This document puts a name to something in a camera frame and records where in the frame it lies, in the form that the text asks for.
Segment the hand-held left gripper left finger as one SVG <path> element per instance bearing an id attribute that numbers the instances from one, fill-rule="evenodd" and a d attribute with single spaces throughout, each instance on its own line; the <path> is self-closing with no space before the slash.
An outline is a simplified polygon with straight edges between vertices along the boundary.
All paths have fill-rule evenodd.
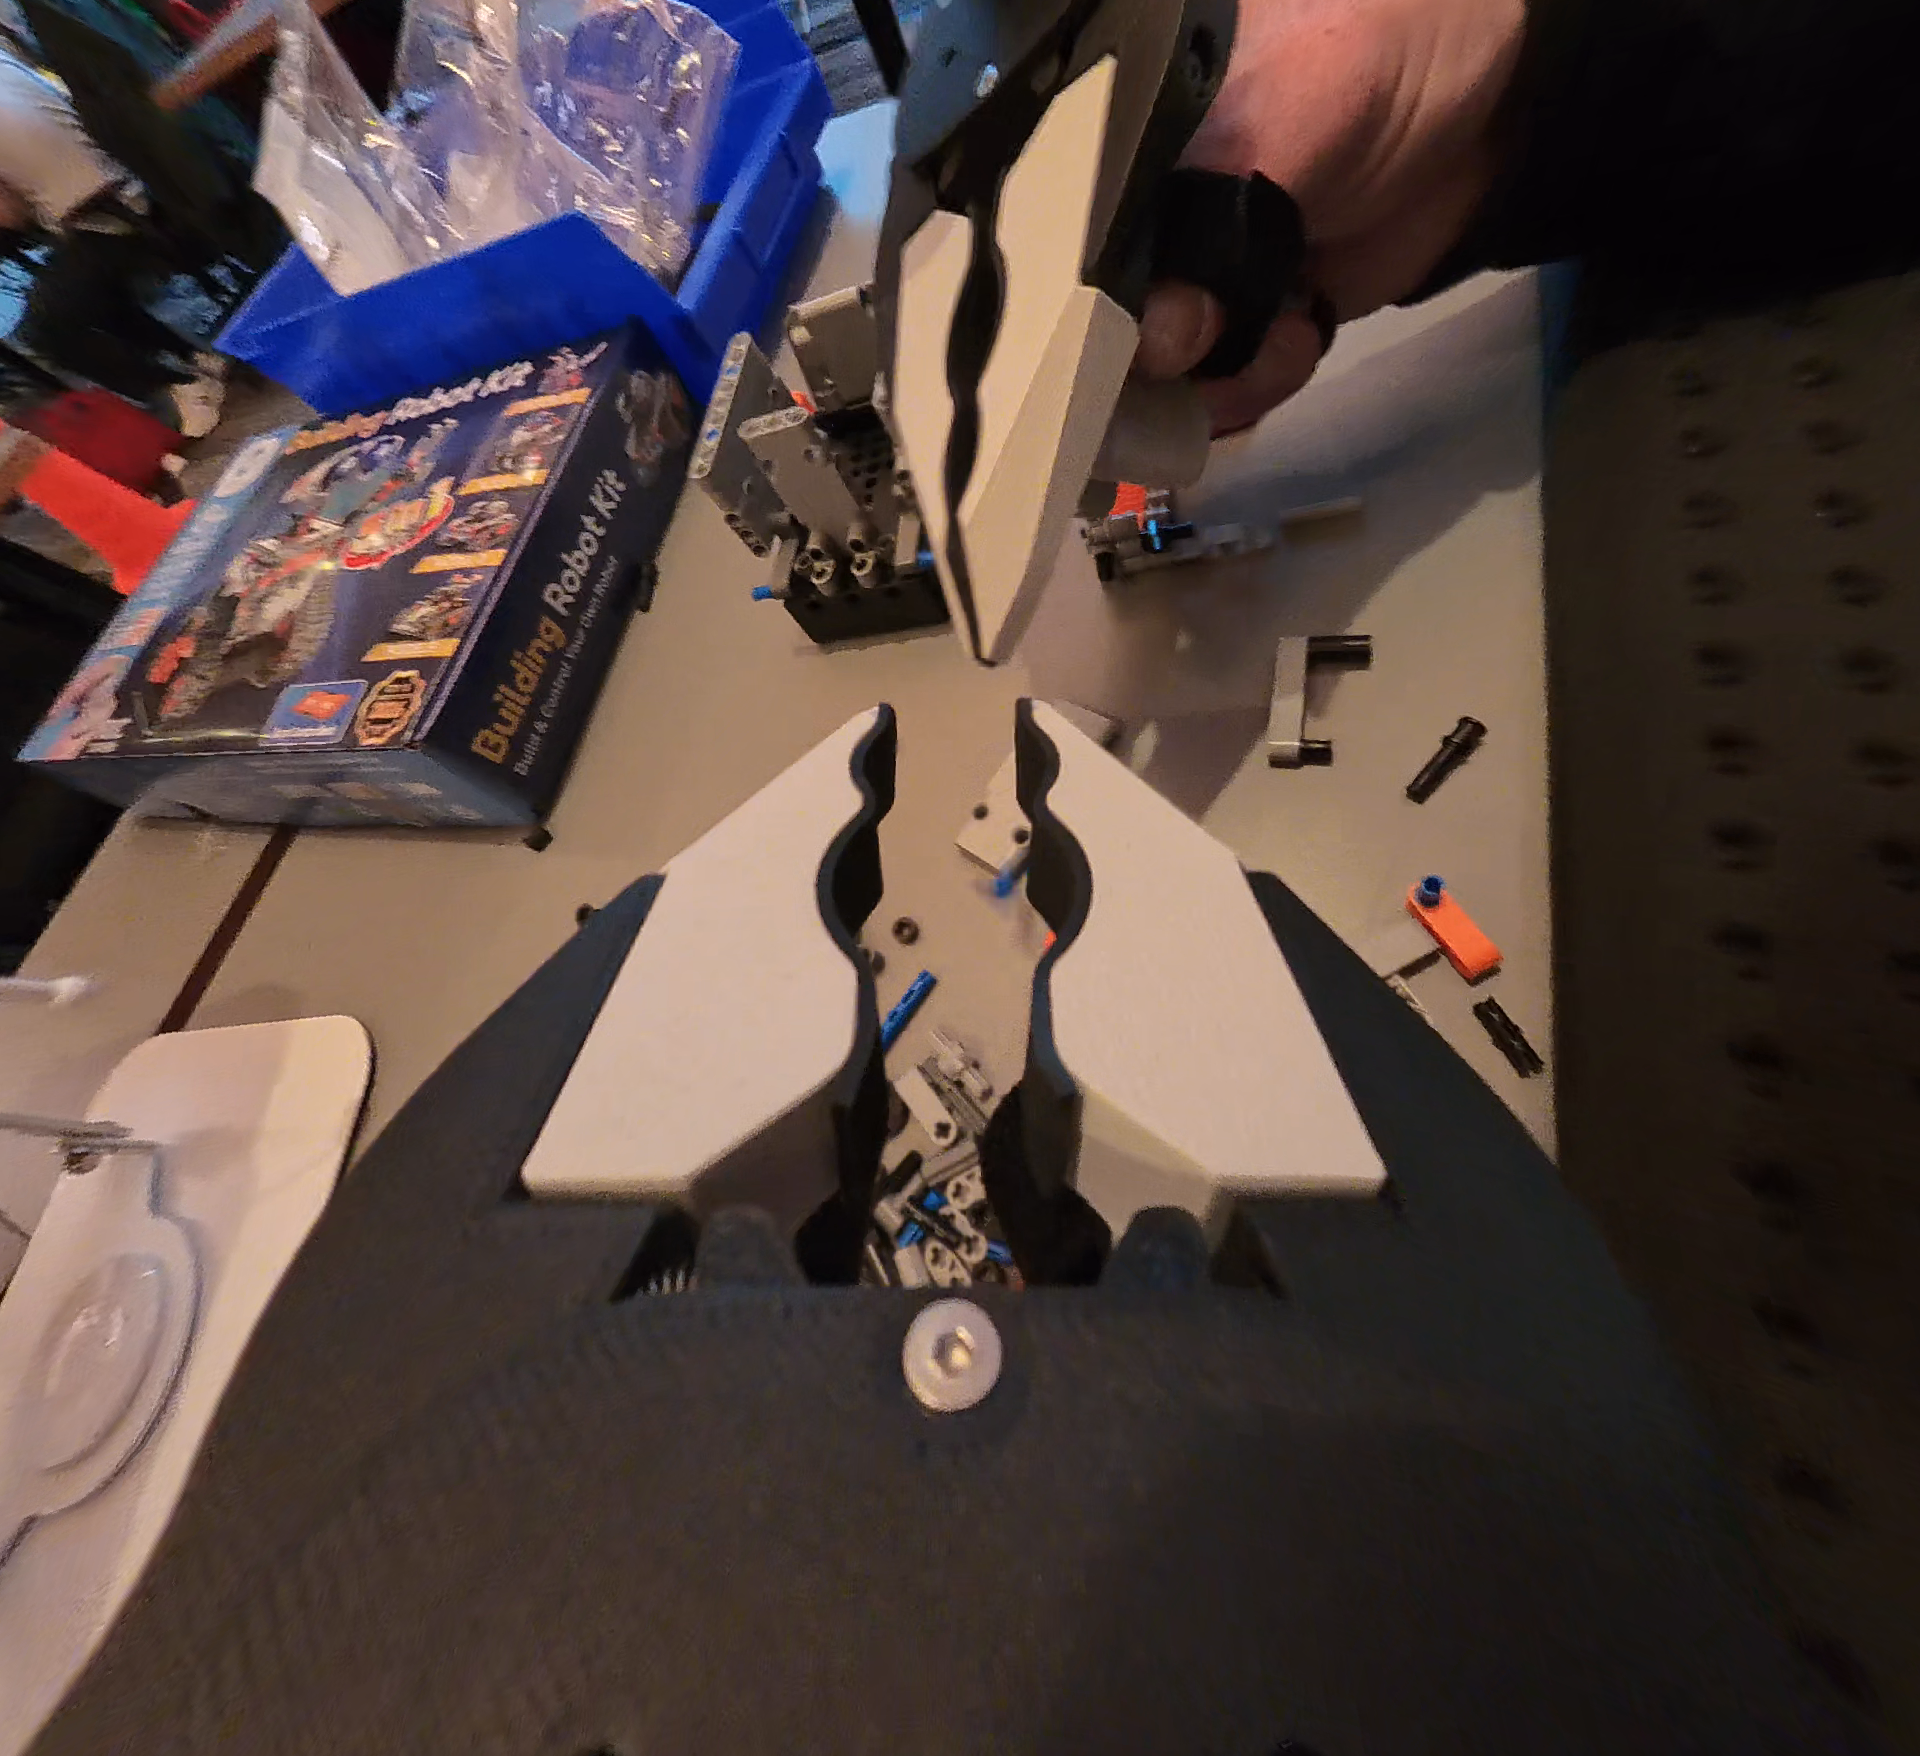
<path id="1" fill-rule="evenodd" d="M 530 1196 L 860 1231 L 889 1103 L 860 932 L 897 744 L 889 704 L 857 712 L 664 865 L 522 1164 Z"/>

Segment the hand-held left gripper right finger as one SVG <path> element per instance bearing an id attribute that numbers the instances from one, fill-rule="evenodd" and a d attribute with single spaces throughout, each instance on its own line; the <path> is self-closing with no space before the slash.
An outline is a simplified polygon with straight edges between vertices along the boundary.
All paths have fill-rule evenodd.
<path id="1" fill-rule="evenodd" d="M 1267 1200 L 1371 1200 L 1386 1165 L 1252 872 L 1041 697 L 1014 715 L 1031 978 L 1014 1185 L 1118 1239 L 1151 1209 L 1217 1244 Z"/>

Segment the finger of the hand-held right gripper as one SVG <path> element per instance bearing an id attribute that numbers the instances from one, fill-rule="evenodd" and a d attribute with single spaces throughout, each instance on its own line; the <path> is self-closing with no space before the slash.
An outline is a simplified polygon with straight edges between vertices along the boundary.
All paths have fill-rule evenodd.
<path id="1" fill-rule="evenodd" d="M 964 504 L 984 472 L 989 351 L 980 214 L 935 209 L 899 249 L 894 423 L 956 635 L 986 656 Z"/>
<path id="2" fill-rule="evenodd" d="M 1018 646 L 1138 347 L 1138 323 L 1087 280 L 1116 78 L 1118 60 L 1100 58 L 1046 104 L 993 214 L 1000 303 L 956 506 L 973 651 L 986 665 Z"/>

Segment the pile of small building parts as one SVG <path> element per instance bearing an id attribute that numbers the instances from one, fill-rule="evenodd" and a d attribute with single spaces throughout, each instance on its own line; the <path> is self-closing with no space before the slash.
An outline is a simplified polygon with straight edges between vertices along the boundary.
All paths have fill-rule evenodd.
<path id="1" fill-rule="evenodd" d="M 912 975 L 884 1007 L 888 1134 L 862 1244 L 875 1289 L 1022 1289 L 989 1198 L 982 1143 L 997 1094 L 964 1040 L 930 1024 L 937 978 Z"/>

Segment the person's right forearm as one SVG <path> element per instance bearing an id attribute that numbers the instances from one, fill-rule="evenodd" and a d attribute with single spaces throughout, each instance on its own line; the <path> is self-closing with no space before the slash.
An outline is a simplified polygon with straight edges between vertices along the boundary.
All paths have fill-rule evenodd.
<path id="1" fill-rule="evenodd" d="M 1719 289 L 1916 261 L 1917 0 L 1525 0 L 1424 290 L 1584 257 Z"/>

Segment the person's right hand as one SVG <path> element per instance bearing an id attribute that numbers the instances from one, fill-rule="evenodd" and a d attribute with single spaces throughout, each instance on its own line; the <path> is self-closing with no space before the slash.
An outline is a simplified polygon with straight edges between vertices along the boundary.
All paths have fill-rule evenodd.
<path id="1" fill-rule="evenodd" d="M 1236 0 L 1182 168 L 1297 203 L 1335 324 L 1416 301 L 1486 197 L 1526 0 Z"/>

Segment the grey partly built model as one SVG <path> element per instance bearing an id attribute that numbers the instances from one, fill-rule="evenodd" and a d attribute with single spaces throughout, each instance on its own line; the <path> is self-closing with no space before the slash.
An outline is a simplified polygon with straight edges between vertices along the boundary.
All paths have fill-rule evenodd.
<path id="1" fill-rule="evenodd" d="M 689 481 L 767 566 L 757 603 L 814 644 L 948 625 L 948 599 L 909 475 L 877 403 L 880 329 L 867 282 L 792 305 L 799 376 L 737 332 L 717 365 Z"/>

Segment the orange ribbed beam assembly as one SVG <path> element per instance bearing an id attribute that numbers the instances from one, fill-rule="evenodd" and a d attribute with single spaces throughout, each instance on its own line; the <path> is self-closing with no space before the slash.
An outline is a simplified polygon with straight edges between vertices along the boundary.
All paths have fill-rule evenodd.
<path id="1" fill-rule="evenodd" d="M 1276 528 L 1257 522 L 1187 519 L 1174 491 L 1142 483 L 1094 483 L 1078 518 L 1083 545 L 1104 584 L 1168 568 L 1267 553 Z"/>

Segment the orange connector block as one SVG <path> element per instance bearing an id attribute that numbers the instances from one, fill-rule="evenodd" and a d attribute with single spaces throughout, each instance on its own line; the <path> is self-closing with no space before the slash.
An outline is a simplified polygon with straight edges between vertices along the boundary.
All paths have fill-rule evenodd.
<path id="1" fill-rule="evenodd" d="M 1463 981 L 1479 985 L 1501 971 L 1501 946 L 1456 899 L 1443 876 L 1428 875 L 1412 882 L 1406 907 Z"/>

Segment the black long pin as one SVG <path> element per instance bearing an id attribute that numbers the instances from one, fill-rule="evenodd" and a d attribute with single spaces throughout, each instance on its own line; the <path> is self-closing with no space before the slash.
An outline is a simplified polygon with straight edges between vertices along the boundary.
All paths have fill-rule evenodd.
<path id="1" fill-rule="evenodd" d="M 1404 795 L 1424 807 L 1483 747 L 1488 728 L 1474 715 L 1463 715 L 1442 736 L 1428 759 L 1406 782 Z"/>

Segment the blue plastic bin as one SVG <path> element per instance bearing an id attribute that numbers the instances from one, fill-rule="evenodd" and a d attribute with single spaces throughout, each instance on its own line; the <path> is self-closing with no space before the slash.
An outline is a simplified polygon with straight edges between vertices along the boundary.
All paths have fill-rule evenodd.
<path id="1" fill-rule="evenodd" d="M 286 247 L 217 349 L 321 413 L 369 407 L 637 321 L 693 399 L 732 337 L 781 301 L 822 186 L 829 87 L 776 0 L 684 0 L 737 42 L 707 160 L 713 206 L 676 287 L 580 214 L 554 217 L 368 289 L 335 294 Z"/>

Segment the clear plastic bags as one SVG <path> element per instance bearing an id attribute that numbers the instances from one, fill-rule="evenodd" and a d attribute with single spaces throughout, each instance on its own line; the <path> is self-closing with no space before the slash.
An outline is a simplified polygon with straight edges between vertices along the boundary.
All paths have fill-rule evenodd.
<path id="1" fill-rule="evenodd" d="M 286 8 L 253 188 L 337 294 L 566 214 L 676 287 L 739 58 L 682 0 L 407 0 L 378 111 L 316 11 Z"/>

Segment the blue robot kit box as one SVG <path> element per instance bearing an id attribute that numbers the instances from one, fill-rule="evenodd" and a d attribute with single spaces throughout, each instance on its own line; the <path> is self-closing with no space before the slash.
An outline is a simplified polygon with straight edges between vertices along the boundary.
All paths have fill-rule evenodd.
<path id="1" fill-rule="evenodd" d="M 696 428 L 630 321 L 261 433 L 16 759 L 176 821 L 530 832 Z"/>

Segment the red bag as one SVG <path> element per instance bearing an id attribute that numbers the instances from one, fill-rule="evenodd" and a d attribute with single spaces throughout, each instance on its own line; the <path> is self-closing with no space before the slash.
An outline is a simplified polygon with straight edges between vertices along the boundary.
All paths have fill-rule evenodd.
<path id="1" fill-rule="evenodd" d="M 164 495 L 180 429 L 106 390 L 32 399 L 1 421 L 3 499 L 23 499 L 65 528 L 137 590 L 176 541 L 194 502 Z"/>

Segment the grey bracket frame piece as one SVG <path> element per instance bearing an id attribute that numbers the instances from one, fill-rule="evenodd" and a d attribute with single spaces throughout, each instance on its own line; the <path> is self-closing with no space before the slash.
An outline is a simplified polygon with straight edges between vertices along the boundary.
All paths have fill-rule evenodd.
<path id="1" fill-rule="evenodd" d="M 1274 651 L 1274 669 L 1262 736 L 1264 761 L 1272 768 L 1329 765 L 1331 740 L 1307 732 L 1308 679 L 1314 671 L 1368 669 L 1373 638 L 1360 633 L 1285 636 Z"/>

